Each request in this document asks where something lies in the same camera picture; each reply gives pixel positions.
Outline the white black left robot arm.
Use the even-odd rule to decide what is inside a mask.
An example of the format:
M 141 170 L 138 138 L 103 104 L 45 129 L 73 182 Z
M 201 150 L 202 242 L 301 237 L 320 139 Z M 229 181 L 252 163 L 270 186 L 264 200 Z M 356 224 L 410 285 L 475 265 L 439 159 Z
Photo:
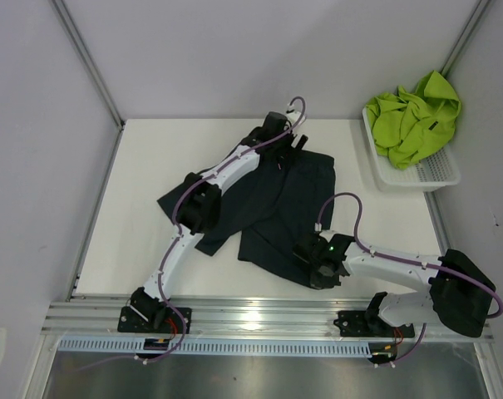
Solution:
M 188 253 L 218 224 L 224 194 L 261 161 L 287 150 L 305 119 L 306 112 L 292 106 L 285 113 L 271 111 L 220 163 L 186 176 L 185 191 L 171 212 L 174 232 L 169 247 L 160 266 L 129 300 L 136 322 L 145 331 L 154 333 L 164 326 L 170 311 L 170 282 Z

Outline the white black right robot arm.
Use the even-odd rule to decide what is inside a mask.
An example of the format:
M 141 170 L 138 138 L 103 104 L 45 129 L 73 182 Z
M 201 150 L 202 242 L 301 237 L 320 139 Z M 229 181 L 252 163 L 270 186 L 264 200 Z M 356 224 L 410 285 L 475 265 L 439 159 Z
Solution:
M 345 336 L 389 337 L 396 328 L 440 323 L 465 337 L 479 337 L 495 285 L 462 252 L 442 256 L 385 254 L 332 230 L 303 236 L 293 254 L 315 289 L 338 286 L 342 278 L 369 277 L 409 288 L 409 293 L 376 293 L 357 316 L 338 315 Z

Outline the dark navy shorts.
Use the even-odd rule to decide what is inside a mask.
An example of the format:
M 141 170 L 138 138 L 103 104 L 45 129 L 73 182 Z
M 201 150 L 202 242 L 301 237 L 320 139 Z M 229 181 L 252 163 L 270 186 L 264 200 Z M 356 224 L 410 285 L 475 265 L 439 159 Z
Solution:
M 333 207 L 321 208 L 335 185 L 334 159 L 329 155 L 295 150 L 266 160 L 223 195 L 218 224 L 195 247 L 213 256 L 239 233 L 240 261 L 304 287 L 334 288 L 339 279 L 313 276 L 293 247 L 314 231 L 317 221 L 329 229 Z

